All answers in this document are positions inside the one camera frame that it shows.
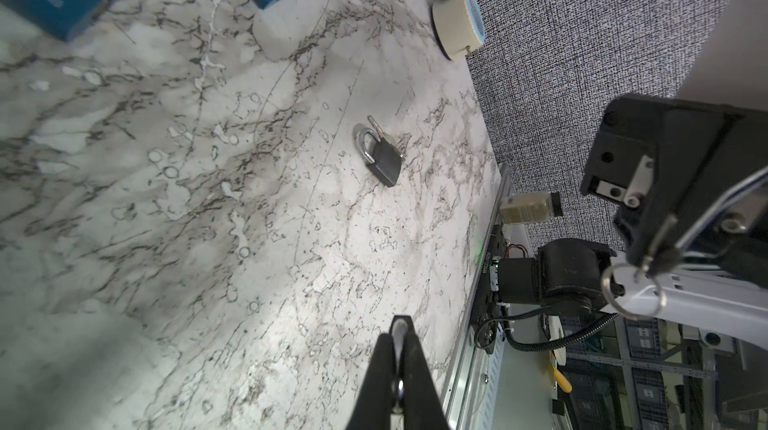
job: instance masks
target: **marble surface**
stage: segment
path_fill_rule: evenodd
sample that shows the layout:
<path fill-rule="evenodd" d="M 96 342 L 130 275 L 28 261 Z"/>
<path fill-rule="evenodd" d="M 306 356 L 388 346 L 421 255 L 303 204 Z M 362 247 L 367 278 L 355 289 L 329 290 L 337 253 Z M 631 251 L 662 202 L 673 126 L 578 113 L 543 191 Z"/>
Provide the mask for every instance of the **marble surface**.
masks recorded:
<path fill-rule="evenodd" d="M 500 177 L 429 2 L 120 0 L 70 44 L 3 12 L 5 428 L 343 428 L 396 313 L 440 390 Z"/>

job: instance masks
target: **metal ring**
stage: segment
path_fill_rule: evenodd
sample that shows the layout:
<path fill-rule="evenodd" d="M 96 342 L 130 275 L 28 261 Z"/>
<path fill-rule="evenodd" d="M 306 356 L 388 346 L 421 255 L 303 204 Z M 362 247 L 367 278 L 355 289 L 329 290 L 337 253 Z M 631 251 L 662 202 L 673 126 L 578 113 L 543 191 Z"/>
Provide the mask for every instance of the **metal ring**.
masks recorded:
<path fill-rule="evenodd" d="M 663 310 L 664 307 L 667 306 L 667 293 L 666 291 L 664 291 L 664 288 L 662 288 L 661 284 L 656 279 L 656 277 L 650 279 L 650 281 L 652 281 L 656 286 L 656 291 L 659 296 L 659 301 L 658 301 L 658 304 L 656 305 L 656 310 L 652 314 L 639 315 L 638 313 L 632 313 L 631 311 L 626 310 L 624 307 L 622 307 L 616 302 L 616 299 L 614 298 L 614 294 L 610 290 L 610 277 L 613 276 L 614 271 L 621 266 L 630 266 L 634 269 L 638 268 L 635 265 L 632 265 L 630 263 L 617 263 L 616 265 L 611 265 L 607 269 L 603 270 L 603 274 L 600 276 L 600 289 L 603 291 L 603 297 L 605 297 L 606 301 L 608 301 L 608 304 L 614 307 L 616 309 L 616 312 L 627 320 L 633 320 L 633 321 L 650 320 L 654 318 L 656 315 L 658 315 L 659 313 L 661 313 L 661 310 Z"/>
<path fill-rule="evenodd" d="M 371 137 L 373 137 L 373 139 L 375 139 L 377 143 L 380 143 L 382 140 L 381 138 L 379 138 L 378 133 L 376 133 L 375 131 L 373 131 L 368 127 L 363 128 L 359 132 L 357 132 L 357 137 L 355 138 L 357 149 L 362 154 L 362 157 L 365 158 L 366 161 L 372 165 L 376 163 L 376 160 L 373 159 L 370 153 L 368 153 L 368 148 L 366 148 L 366 135 L 370 135 Z"/>

